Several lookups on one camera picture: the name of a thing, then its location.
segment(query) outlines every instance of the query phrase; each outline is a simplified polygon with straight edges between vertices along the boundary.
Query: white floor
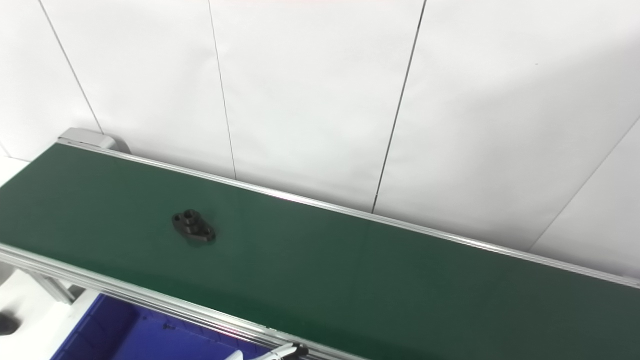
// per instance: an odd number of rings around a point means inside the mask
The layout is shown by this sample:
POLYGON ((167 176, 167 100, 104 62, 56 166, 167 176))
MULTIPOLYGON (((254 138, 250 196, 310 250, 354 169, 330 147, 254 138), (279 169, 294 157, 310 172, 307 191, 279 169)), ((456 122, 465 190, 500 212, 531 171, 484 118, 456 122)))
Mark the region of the white floor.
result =
MULTIPOLYGON (((0 186, 27 164, 0 156, 0 186)), ((62 304, 29 275, 0 264, 0 312, 21 322, 16 332, 0 336, 0 359, 50 359, 97 295, 85 290, 73 305, 62 304)))

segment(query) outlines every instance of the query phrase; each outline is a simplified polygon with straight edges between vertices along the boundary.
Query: metal leg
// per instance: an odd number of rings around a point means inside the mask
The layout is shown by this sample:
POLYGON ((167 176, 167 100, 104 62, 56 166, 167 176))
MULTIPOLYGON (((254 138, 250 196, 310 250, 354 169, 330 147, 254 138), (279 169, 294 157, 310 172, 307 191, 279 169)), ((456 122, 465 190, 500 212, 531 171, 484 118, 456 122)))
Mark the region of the metal leg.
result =
POLYGON ((33 272, 31 270, 22 269, 22 271, 29 274, 49 295, 51 295, 56 301, 64 302, 65 304, 73 304, 76 301, 76 297, 71 294, 64 285, 62 285, 57 279, 49 276, 33 272))

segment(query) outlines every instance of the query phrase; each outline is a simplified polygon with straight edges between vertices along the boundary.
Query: blue plastic crate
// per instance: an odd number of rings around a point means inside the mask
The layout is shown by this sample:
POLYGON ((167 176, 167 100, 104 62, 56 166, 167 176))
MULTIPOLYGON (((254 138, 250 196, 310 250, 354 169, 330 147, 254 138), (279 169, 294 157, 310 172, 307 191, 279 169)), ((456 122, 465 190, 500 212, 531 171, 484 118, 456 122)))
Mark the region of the blue plastic crate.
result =
POLYGON ((223 360, 236 350, 245 359, 268 349, 99 295, 52 360, 223 360))

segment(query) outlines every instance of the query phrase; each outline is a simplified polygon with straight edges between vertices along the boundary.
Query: panel seam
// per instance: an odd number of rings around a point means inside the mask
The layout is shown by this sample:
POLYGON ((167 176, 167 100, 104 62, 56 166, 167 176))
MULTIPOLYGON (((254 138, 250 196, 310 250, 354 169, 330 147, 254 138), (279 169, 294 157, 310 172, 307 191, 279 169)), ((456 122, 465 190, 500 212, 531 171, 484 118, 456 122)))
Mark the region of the panel seam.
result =
POLYGON ((595 175, 596 172, 598 172, 598 169, 600 169, 600 167, 602 166, 602 164, 605 163, 605 161, 607 161, 607 159, 609 158, 609 156, 613 153, 613 151, 618 147, 618 145, 622 142, 622 140, 624 140, 625 137, 627 137, 627 135, 629 134, 629 132, 631 131, 631 129, 634 128, 634 126, 636 126, 636 124, 638 123, 638 120, 640 120, 640 116, 638 116, 636 118, 636 120, 631 124, 631 126, 622 134, 622 136, 620 137, 620 139, 618 139, 618 141, 615 143, 615 145, 613 145, 613 147, 611 147, 611 149, 609 150, 609 152, 604 156, 604 158, 602 159, 602 161, 600 161, 600 163, 593 169, 593 171, 590 173, 589 176, 587 176, 587 179, 582 182, 582 184, 578 187, 578 190, 576 190, 576 192, 573 194, 573 196, 571 196, 569 198, 569 201, 566 202, 566 204, 564 204, 564 206, 562 207, 562 209, 560 209, 560 211, 558 211, 558 214, 556 214, 554 216, 554 218, 551 220, 551 222, 549 222, 549 225, 547 225, 547 227, 545 227, 544 230, 542 230, 542 233, 540 233, 540 236, 538 236, 538 238, 536 238, 536 241, 533 242, 533 244, 531 244, 531 246, 527 249, 527 252, 531 251, 531 249, 533 249, 533 247, 538 243, 538 241, 542 238, 542 236, 549 230, 549 228, 551 227, 551 225, 553 225, 554 222, 556 222, 556 220, 558 219, 558 217, 560 217, 560 214, 562 214, 562 212, 567 208, 567 206, 569 206, 569 204, 571 204, 571 202, 575 199, 575 197, 578 195, 578 193, 580 193, 580 191, 582 190, 582 188, 589 182, 589 180, 591 180, 591 178, 595 175))
POLYGON ((229 115, 227 113, 227 99, 225 98, 225 87, 222 83, 222 70, 220 69, 220 56, 218 55, 218 41, 216 40, 216 30, 213 26, 213 13, 211 12, 211 0, 207 1, 209 5, 209 20, 211 21, 211 33, 213 35, 213 47, 216 51, 216 63, 218 64, 218 77, 220 79, 220 91, 222 92, 222 105, 225 109, 225 120, 227 121, 227 134, 229 137, 229 150, 231 151, 231 164, 234 168, 234 179, 237 180, 236 159, 234 157, 234 146, 231 141, 231 128, 229 126, 229 115))
POLYGON ((18 160, 18 161, 24 161, 25 163, 30 163, 31 160, 26 160, 26 159, 20 159, 20 158, 16 158, 14 156, 7 156, 8 158, 11 158, 13 160, 18 160))
POLYGON ((4 153, 7 155, 7 157, 9 158, 13 158, 11 156, 11 154, 9 154, 9 152, 6 150, 6 147, 4 147, 4 145, 2 144, 2 142, 0 142, 0 149, 2 149, 4 151, 4 153))
POLYGON ((49 18, 49 14, 47 13, 47 10, 44 8, 44 4, 42 3, 42 0, 38 0, 38 3, 40 4, 42 12, 44 12, 44 16, 47 18, 47 22, 49 23, 49 27, 51 28, 51 31, 53 32, 53 36, 56 37, 56 41, 58 42, 58 46, 60 46, 60 50, 62 51, 62 55, 64 55, 65 60, 67 61, 67 64, 69 65, 69 69, 71 69, 71 73, 74 75, 74 79, 76 79, 76 83, 77 83, 78 87, 80 88, 80 92, 82 93, 82 96, 84 97, 84 101, 86 102, 86 105, 89 107, 89 111, 91 112, 91 115, 93 116, 95 124, 98 125, 98 130, 100 130, 100 133, 102 133, 104 135, 104 131, 102 130, 102 126, 100 125, 100 122, 98 121, 98 118, 95 116, 95 112, 93 111, 93 107, 89 103, 89 98, 86 96, 86 93, 84 92, 84 88, 80 84, 80 80, 78 79, 76 71, 74 70, 74 67, 71 65, 71 61, 69 60, 69 57, 67 56, 67 52, 65 51, 65 48, 62 46, 62 42, 60 41, 60 37, 58 37, 58 33, 56 32, 56 29, 53 27, 53 22, 51 22, 51 19, 49 18))
POLYGON ((411 46, 411 53, 409 54, 409 62, 406 66, 406 72, 404 73, 404 81, 402 89, 400 90, 400 98, 398 99, 398 105, 396 108, 396 115, 394 116, 394 122, 391 126, 391 133, 389 134, 389 141, 387 143, 387 151, 385 152, 385 159, 382 161, 382 169, 380 170, 380 178, 378 179, 378 187, 376 188, 376 196, 373 198, 373 205, 371 206, 371 213, 373 214, 376 209, 376 203, 378 202, 378 194, 380 192, 380 185, 382 184, 382 177, 385 173, 387 166, 387 159, 389 157, 389 150, 391 149, 391 141, 394 138, 394 132, 396 131, 396 123, 398 120, 398 114, 400 113, 400 106, 402 105, 402 99, 404 96, 404 90, 406 88, 406 81, 409 78, 409 70, 411 69, 411 62, 413 60, 413 53, 415 52, 415 44, 418 42, 418 35, 420 34, 420 25, 422 24, 422 16, 424 15, 424 7, 427 5, 427 0, 422 2, 422 9, 420 10, 420 18, 418 19, 418 26, 415 29, 415 36, 413 37, 413 44, 411 46))

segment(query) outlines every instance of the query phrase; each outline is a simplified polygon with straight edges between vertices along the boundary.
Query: white panel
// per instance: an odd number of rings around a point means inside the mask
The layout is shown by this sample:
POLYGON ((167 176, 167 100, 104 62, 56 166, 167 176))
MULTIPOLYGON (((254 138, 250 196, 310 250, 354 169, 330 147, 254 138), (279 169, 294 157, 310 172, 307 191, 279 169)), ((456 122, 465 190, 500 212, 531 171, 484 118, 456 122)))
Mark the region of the white panel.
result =
POLYGON ((207 0, 44 0, 107 135, 233 177, 207 0))
POLYGON ((640 126, 620 142, 531 249, 640 278, 640 126))
POLYGON ((0 1, 0 142, 32 160, 72 126, 98 130, 38 1, 0 1))
POLYGON ((211 4, 238 179, 370 211, 422 1, 211 4))
POLYGON ((528 249, 640 114, 638 19, 427 1, 376 213, 528 249))

